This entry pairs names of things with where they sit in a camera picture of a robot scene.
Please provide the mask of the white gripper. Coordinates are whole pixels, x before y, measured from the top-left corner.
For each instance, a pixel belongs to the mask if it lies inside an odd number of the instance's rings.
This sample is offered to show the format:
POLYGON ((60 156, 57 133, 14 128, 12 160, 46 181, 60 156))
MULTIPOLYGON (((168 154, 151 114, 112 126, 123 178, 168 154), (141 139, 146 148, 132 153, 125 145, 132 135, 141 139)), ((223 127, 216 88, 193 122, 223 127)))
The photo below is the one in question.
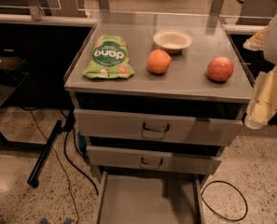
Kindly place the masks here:
POLYGON ((277 113, 277 14, 264 27, 243 43, 245 49, 263 50, 264 58, 276 66, 268 73, 260 72, 256 78, 253 97, 247 107, 244 125, 261 129, 277 113))

